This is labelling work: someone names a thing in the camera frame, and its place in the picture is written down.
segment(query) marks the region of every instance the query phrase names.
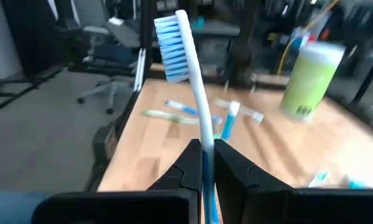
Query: gray carpet floor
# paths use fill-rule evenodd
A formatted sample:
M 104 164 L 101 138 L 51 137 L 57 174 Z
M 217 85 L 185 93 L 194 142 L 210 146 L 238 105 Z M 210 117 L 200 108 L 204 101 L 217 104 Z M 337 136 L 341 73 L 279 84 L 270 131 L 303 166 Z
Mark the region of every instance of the gray carpet floor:
M 0 110 L 0 189 L 83 190 L 93 164 L 93 135 L 121 114 L 131 96 L 129 90 L 116 96 L 112 115 L 105 113 L 105 96 L 76 103 L 81 92 L 107 79 L 65 69 Z M 27 86 L 9 84 L 4 90 L 18 92 Z

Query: office chair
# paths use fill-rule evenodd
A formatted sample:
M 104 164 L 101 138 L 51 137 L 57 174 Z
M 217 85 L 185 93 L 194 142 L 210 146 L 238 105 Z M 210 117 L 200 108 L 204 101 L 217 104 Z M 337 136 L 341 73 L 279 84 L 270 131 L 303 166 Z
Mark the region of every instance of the office chair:
M 138 48 L 137 44 L 131 44 L 123 41 L 124 38 L 117 38 L 120 44 L 113 43 L 112 33 L 104 27 L 104 24 L 109 20 L 107 8 L 103 0 L 74 0 L 74 6 L 78 14 L 80 25 L 85 34 L 90 36 L 90 49 L 88 55 L 83 59 L 83 63 L 95 63 L 97 60 L 107 62 L 115 62 L 121 67 L 128 68 L 131 64 L 138 61 L 138 56 L 133 53 L 131 48 Z M 122 26 L 122 36 L 133 36 L 132 30 Z M 99 93 L 108 93 L 108 108 L 107 114 L 112 114 L 114 96 L 124 89 L 131 89 L 133 81 L 115 80 L 113 75 L 108 75 L 110 80 L 98 82 L 92 90 L 83 92 L 77 102 L 82 104 L 85 97 L 97 95 Z

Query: blue toothbrush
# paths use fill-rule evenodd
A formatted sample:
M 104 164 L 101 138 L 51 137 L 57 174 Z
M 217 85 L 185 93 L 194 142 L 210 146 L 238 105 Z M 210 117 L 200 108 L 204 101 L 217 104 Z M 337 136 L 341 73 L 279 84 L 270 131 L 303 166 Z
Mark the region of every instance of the blue toothbrush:
M 194 109 L 193 107 L 186 106 L 186 105 L 184 105 L 180 102 L 176 102 L 174 100 L 167 100 L 166 101 L 166 106 L 168 106 L 170 108 L 180 110 L 180 111 L 183 111 L 184 113 L 187 113 L 187 114 L 192 115 L 192 116 L 197 116 L 198 115 L 197 110 Z M 211 119 L 216 124 L 221 124 L 222 123 L 222 118 L 221 117 L 213 116 L 213 117 L 211 117 Z
M 169 83 L 190 79 L 200 120 L 203 148 L 203 197 L 205 223 L 218 223 L 214 184 L 214 137 L 209 104 L 201 77 L 191 26 L 183 10 L 154 20 L 164 72 Z

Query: wooden table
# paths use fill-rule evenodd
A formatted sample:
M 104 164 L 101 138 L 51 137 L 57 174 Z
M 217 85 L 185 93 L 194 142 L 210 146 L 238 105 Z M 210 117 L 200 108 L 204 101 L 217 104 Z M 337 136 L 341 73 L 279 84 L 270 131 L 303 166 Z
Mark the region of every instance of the wooden table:
M 332 101 L 324 99 L 314 119 L 301 123 L 279 110 L 282 91 L 224 91 L 206 85 L 212 115 L 223 118 L 227 110 L 214 99 L 237 100 L 261 111 L 261 124 L 238 116 L 228 143 L 262 169 L 293 187 L 306 187 L 315 173 L 330 171 L 333 187 L 344 174 L 365 177 L 373 185 L 373 132 Z M 98 191 L 146 190 L 178 158 L 189 141 L 199 138 L 197 125 L 177 124 L 141 115 L 144 110 L 182 114 L 164 105 L 176 100 L 195 106 L 187 83 L 170 85 L 165 80 L 147 80 L 117 145 Z

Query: green cup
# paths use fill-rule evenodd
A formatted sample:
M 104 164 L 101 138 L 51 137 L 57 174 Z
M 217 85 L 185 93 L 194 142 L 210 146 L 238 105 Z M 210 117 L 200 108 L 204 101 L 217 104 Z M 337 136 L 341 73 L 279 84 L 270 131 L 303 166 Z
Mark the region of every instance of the green cup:
M 311 120 L 344 51 L 342 46 L 324 42 L 303 47 L 281 101 L 282 112 L 300 121 Z

